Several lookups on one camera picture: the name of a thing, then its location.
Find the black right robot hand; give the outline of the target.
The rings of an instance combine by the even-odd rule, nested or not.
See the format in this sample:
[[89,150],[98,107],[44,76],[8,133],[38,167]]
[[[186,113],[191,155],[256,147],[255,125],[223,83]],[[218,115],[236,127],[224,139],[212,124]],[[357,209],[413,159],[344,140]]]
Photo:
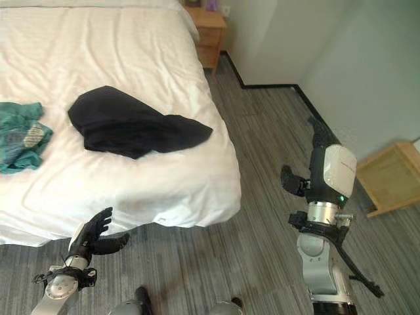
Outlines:
[[356,156],[341,145],[329,128],[314,117],[308,118],[314,135],[310,157],[310,177],[296,175],[283,165],[280,173],[282,188],[307,203],[327,202],[344,208],[352,195],[356,177]]

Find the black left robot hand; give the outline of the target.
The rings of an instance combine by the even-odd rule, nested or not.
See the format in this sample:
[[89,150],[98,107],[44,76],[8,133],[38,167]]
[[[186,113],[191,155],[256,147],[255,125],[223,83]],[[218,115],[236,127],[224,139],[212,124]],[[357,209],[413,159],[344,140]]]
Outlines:
[[114,254],[127,245],[128,233],[118,238],[101,238],[101,234],[109,229],[112,211],[112,207],[105,208],[81,226],[70,242],[68,257],[79,256],[90,263],[93,255]]

